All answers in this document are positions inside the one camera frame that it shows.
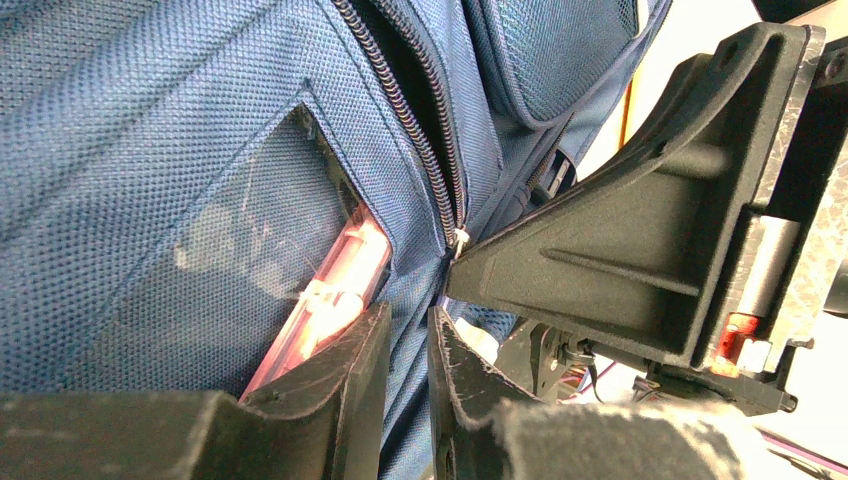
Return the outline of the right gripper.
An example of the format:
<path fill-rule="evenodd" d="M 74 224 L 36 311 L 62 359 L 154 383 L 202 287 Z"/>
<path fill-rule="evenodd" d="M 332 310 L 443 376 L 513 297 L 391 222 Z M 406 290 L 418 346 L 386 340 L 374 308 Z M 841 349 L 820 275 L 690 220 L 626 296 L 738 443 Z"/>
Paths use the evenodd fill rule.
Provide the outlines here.
<path fill-rule="evenodd" d="M 543 322 L 562 361 L 644 368 L 644 399 L 793 411 L 788 371 L 845 254 L 846 53 L 757 23 L 680 63 L 628 143 L 463 254 L 448 296 Z"/>

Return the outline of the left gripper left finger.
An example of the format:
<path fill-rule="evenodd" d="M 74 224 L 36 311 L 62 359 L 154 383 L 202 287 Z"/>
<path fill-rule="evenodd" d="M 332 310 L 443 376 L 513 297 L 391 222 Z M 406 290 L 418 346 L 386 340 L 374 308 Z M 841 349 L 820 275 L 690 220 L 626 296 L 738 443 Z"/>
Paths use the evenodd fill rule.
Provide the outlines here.
<path fill-rule="evenodd" d="M 237 401 L 220 391 L 5 394 L 5 479 L 374 479 L 391 308 Z"/>

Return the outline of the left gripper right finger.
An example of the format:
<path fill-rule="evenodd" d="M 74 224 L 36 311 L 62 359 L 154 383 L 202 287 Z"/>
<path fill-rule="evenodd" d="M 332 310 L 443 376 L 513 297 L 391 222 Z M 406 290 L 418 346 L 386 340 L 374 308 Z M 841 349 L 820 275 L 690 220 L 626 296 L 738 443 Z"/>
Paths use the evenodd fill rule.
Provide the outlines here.
<path fill-rule="evenodd" d="M 558 405 L 478 355 L 428 312 L 438 479 L 776 479 L 783 461 L 741 412 L 701 403 Z"/>

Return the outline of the pink eraser stick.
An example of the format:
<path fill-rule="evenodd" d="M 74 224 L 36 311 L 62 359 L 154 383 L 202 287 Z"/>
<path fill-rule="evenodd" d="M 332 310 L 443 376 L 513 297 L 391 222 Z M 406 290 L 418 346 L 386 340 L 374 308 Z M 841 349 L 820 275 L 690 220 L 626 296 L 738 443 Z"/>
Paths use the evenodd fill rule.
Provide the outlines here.
<path fill-rule="evenodd" d="M 392 248 L 370 210 L 358 205 L 248 383 L 241 399 L 338 338 L 366 310 Z"/>

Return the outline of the navy blue student backpack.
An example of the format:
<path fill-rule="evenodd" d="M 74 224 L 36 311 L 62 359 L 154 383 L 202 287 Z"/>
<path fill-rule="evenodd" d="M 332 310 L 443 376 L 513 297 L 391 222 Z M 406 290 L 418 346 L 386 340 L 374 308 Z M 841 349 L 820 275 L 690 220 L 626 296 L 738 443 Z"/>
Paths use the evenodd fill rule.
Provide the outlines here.
<path fill-rule="evenodd" d="M 363 204 L 392 248 L 363 312 L 391 308 L 374 479 L 421 477 L 452 259 L 521 216 L 550 151 L 583 157 L 669 10 L 3 2 L 1 398 L 244 401 Z"/>

